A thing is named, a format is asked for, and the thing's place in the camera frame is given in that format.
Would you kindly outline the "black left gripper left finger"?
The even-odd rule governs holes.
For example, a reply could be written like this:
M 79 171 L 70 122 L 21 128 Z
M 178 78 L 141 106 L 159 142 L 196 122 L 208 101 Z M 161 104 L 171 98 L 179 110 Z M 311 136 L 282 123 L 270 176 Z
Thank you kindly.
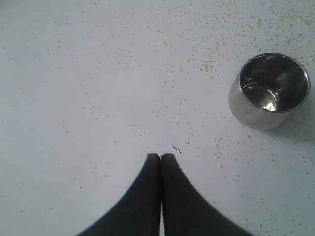
M 161 215 L 161 165 L 147 155 L 138 176 L 122 198 L 81 236 L 158 236 Z

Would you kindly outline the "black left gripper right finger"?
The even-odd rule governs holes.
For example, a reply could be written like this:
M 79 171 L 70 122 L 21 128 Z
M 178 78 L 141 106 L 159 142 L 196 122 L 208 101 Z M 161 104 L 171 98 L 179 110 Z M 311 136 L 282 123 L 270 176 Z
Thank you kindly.
M 194 188 L 173 154 L 161 157 L 166 236 L 250 236 L 213 208 Z

